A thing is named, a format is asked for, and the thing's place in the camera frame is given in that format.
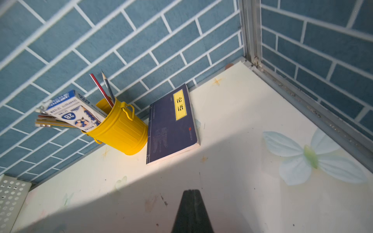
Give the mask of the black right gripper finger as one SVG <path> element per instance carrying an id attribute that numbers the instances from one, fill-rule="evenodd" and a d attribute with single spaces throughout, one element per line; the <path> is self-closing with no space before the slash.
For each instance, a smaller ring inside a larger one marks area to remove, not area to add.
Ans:
<path id="1" fill-rule="evenodd" d="M 185 190 L 172 233 L 213 233 L 203 197 L 198 189 Z"/>

